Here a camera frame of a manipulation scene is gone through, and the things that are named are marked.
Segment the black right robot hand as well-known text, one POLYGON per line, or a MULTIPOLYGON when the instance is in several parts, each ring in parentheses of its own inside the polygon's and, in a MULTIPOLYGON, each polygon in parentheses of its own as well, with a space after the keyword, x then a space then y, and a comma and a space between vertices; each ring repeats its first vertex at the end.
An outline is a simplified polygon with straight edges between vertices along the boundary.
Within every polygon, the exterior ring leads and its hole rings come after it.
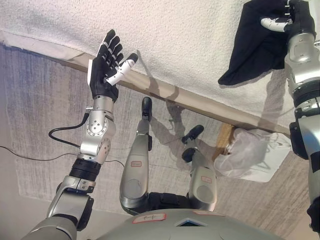
POLYGON ((283 16, 262 17, 260 25, 265 29, 292 35, 308 33, 316 36, 315 21, 310 6, 304 0, 283 0, 283 16))

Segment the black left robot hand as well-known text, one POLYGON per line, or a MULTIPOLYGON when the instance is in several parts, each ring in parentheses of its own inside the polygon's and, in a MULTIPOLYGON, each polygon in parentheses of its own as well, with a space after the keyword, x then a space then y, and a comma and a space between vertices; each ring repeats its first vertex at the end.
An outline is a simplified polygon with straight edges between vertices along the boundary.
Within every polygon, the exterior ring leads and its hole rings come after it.
POLYGON ((113 102, 117 101, 117 83, 125 78, 139 59, 136 53, 124 59, 122 49, 119 36, 111 29, 101 42, 96 57, 89 60, 87 82, 93 99, 108 97, 113 102))

